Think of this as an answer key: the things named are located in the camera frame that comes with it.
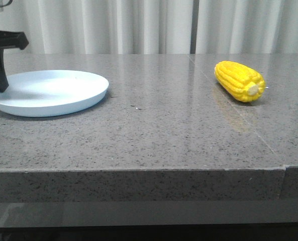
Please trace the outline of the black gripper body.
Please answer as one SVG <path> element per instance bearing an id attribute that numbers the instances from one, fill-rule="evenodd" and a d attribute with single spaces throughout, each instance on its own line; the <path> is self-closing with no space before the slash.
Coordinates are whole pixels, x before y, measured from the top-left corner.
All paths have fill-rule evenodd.
<path id="1" fill-rule="evenodd" d="M 0 31 L 0 50 L 19 48 L 24 50 L 29 41 L 24 32 Z"/>

